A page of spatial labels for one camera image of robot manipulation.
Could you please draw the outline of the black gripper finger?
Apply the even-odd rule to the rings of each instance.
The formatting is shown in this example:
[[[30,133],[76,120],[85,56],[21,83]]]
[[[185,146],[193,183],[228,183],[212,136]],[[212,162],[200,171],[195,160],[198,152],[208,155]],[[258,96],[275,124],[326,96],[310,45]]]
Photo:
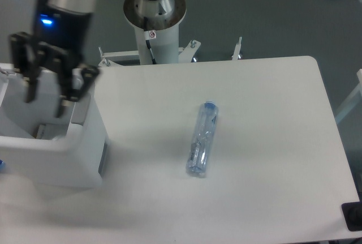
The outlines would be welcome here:
[[[45,52],[43,67],[57,75],[59,103],[55,116],[64,115],[71,102],[79,102],[94,85],[100,70],[83,62],[83,56],[71,49],[43,44]]]
[[[36,98],[41,66],[45,62],[45,51],[39,48],[35,37],[26,32],[13,33],[9,35],[8,40],[14,71],[22,75],[27,86],[24,101],[30,103]]]

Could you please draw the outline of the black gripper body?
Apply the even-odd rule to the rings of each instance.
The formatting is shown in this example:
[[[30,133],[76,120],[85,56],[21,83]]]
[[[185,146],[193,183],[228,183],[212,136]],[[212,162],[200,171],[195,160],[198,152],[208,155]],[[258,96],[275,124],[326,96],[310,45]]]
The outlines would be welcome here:
[[[82,62],[83,45],[92,16],[91,13],[66,11],[49,6],[45,0],[36,0],[31,47],[35,53],[45,53],[41,62],[51,62],[51,46],[72,54],[77,63]]]

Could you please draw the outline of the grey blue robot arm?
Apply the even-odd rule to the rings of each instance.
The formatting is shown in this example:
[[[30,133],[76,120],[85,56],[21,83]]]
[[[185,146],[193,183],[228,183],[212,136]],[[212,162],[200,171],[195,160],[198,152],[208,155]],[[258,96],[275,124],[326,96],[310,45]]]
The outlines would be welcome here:
[[[36,100],[43,71],[56,76],[56,117],[94,85],[100,69],[86,63],[83,50],[95,6],[96,0],[35,0],[31,30],[9,35],[11,63],[25,84],[24,102]],[[123,13],[135,29],[142,64],[178,62],[177,41],[163,35],[176,25],[178,10],[176,0],[125,0]]]

